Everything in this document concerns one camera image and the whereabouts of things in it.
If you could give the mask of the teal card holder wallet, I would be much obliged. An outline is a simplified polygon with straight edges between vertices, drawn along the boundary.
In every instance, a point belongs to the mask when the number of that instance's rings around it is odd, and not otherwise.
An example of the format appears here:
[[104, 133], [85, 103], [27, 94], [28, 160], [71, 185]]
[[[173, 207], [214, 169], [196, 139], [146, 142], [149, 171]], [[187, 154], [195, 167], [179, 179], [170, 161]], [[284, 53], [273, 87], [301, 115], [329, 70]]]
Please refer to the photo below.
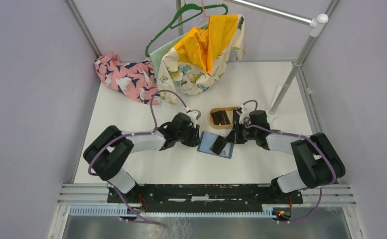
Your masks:
[[225, 142], [225, 138], [210, 132], [202, 132], [200, 144], [197, 151], [212, 156], [231, 159], [233, 155], [234, 144]]

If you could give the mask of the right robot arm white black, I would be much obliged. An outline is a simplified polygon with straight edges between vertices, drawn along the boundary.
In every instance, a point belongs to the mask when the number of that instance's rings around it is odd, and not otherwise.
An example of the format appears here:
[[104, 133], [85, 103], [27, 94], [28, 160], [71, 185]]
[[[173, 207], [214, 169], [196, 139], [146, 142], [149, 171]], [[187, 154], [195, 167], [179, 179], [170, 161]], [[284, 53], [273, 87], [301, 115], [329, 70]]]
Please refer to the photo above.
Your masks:
[[242, 108], [234, 110], [232, 125], [226, 142], [244, 144], [252, 140], [264, 150], [293, 156], [297, 169], [271, 181], [269, 195], [276, 203], [283, 203], [293, 191], [330, 185], [346, 174], [342, 160], [324, 133], [305, 136], [272, 130], [265, 111], [248, 113]]

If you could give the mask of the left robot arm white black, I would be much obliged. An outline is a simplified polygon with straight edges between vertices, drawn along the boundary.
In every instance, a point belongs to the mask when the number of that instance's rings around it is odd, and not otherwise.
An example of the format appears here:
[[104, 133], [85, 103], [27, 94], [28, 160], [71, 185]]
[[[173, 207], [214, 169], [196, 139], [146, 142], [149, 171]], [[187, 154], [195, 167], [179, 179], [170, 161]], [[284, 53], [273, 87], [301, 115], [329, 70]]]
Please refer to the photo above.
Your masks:
[[128, 156], [142, 151], [162, 151], [181, 143], [187, 147], [200, 144], [197, 110], [178, 113], [172, 121], [153, 131], [121, 131], [115, 125], [107, 127], [84, 151], [89, 164], [88, 173], [98, 176], [119, 189], [119, 196], [127, 203], [138, 198], [136, 181], [123, 169]]

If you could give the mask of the black cards in tray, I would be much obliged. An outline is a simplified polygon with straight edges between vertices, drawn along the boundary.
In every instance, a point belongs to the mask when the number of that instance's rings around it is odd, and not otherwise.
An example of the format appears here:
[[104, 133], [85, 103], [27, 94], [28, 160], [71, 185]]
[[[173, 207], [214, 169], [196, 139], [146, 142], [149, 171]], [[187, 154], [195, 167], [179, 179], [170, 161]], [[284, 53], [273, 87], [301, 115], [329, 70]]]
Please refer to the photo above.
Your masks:
[[214, 125], [231, 125], [233, 123], [233, 110], [215, 111], [211, 113], [211, 118]]

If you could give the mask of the oval wooden tray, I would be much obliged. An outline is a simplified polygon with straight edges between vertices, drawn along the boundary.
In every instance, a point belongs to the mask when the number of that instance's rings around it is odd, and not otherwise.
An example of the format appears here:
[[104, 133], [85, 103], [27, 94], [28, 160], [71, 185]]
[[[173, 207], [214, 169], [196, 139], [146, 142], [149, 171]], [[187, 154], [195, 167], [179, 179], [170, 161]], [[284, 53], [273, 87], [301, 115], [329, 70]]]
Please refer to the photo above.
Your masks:
[[209, 112], [210, 125], [214, 129], [231, 129], [233, 115], [238, 107], [213, 108]]

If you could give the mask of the pink patterned cloth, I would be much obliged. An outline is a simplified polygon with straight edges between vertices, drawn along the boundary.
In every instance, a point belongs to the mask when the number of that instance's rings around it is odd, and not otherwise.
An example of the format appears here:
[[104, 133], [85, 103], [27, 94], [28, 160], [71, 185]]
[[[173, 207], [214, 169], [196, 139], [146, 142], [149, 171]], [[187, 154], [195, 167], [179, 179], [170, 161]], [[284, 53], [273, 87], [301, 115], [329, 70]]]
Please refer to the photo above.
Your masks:
[[162, 103], [159, 96], [152, 96], [158, 91], [158, 87], [149, 58], [141, 62], [123, 63], [117, 54], [109, 53], [99, 57], [94, 62], [94, 67], [106, 87], [141, 104]]

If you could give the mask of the dinosaur print yellow jacket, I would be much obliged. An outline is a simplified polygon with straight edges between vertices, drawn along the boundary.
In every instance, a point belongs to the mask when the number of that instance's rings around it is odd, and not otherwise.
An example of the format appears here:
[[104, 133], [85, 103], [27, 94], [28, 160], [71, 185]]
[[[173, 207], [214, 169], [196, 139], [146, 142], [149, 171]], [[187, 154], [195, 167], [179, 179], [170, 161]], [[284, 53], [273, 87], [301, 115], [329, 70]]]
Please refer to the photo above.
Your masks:
[[174, 93], [193, 96], [208, 90], [224, 75], [230, 54], [245, 54], [245, 17], [212, 15], [206, 28], [190, 29], [161, 58], [157, 79], [164, 102], [176, 103]]

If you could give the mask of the mint green cloth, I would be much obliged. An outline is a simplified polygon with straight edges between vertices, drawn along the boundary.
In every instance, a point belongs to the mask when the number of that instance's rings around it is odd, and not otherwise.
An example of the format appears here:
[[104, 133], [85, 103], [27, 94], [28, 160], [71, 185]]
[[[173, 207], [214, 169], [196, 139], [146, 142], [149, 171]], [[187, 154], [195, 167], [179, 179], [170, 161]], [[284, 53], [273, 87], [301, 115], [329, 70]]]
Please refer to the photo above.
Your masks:
[[175, 46], [175, 44], [179, 42], [185, 35], [186, 33], [158, 47], [156, 50], [149, 54], [149, 59], [152, 63], [154, 75], [156, 78], [158, 78], [159, 75], [160, 64], [163, 56], [166, 55], [167, 52], [171, 50], [172, 47]]

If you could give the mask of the green clothes hanger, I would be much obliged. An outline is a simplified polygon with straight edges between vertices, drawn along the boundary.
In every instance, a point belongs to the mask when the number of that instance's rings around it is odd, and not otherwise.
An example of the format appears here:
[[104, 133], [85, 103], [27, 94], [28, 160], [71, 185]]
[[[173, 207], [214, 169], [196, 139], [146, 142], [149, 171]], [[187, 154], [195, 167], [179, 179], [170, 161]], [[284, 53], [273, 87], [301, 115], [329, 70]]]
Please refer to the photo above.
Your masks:
[[[181, 6], [180, 8], [178, 8], [178, 10], [176, 11], [176, 13], [175, 13], [173, 19], [171, 20], [171, 22], [168, 25], [166, 25], [160, 32], [158, 32], [157, 35], [153, 39], [151, 39], [149, 41], [149, 43], [146, 45], [146, 48], [145, 48], [145, 51], [144, 51], [145, 56], [150, 58], [150, 53], [149, 53], [150, 46], [165, 31], [167, 31], [168, 29], [178, 28], [179, 26], [183, 25], [185, 22], [190, 21], [190, 20], [194, 19], [195, 17], [204, 14], [205, 10], [212, 9], [212, 8], [223, 8], [225, 10], [224, 14], [228, 14], [228, 12], [229, 12], [228, 6], [226, 4], [224, 4], [224, 3], [221, 3], [221, 4], [211, 4], [211, 5], [205, 5], [205, 6], [199, 6], [199, 5], [194, 4], [194, 3], [187, 3], [187, 4], [183, 5], [183, 6]], [[180, 20], [180, 18], [182, 18], [183, 13], [185, 13], [185, 12], [187, 12], [189, 10], [196, 10], [197, 14], [195, 14], [195, 15], [193, 15], [190, 18], [187, 18], [185, 20]]]

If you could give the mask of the silver clothes rack pole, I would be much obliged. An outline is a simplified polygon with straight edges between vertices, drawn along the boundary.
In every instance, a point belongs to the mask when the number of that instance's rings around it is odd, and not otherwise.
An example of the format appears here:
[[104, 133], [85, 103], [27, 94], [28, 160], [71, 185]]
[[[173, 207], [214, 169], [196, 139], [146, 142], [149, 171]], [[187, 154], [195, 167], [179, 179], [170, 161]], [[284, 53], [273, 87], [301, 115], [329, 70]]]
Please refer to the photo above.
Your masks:
[[278, 91], [274, 95], [273, 101], [271, 103], [270, 109], [267, 111], [267, 116], [270, 118], [275, 118], [277, 116], [277, 110], [281, 101], [284, 99], [293, 79], [301, 68], [303, 62], [305, 61], [306, 56], [309, 54], [313, 44], [316, 39], [319, 37], [320, 33], [324, 29], [325, 24], [329, 21], [329, 16], [326, 13], [321, 13], [317, 15], [315, 18], [308, 18], [300, 15], [296, 15], [294, 13], [282, 11], [276, 8], [271, 8], [264, 5], [259, 5], [257, 3], [253, 3], [247, 0], [232, 0], [231, 3], [251, 8], [260, 12], [264, 12], [270, 15], [274, 15], [277, 17], [281, 17], [283, 19], [287, 19], [296, 23], [300, 23], [306, 25], [311, 28], [309, 32], [309, 36], [299, 54], [295, 62], [293, 63], [292, 69], [287, 76], [283, 85], [278, 88]]

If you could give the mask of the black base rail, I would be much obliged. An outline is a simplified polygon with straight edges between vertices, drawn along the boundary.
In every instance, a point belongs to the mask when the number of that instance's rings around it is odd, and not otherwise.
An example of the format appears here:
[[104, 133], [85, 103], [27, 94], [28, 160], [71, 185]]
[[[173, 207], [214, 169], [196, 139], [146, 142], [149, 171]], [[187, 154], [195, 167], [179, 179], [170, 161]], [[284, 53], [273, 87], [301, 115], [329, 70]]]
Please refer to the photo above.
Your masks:
[[143, 184], [123, 197], [146, 213], [247, 213], [303, 203], [299, 191], [277, 192], [267, 184]]

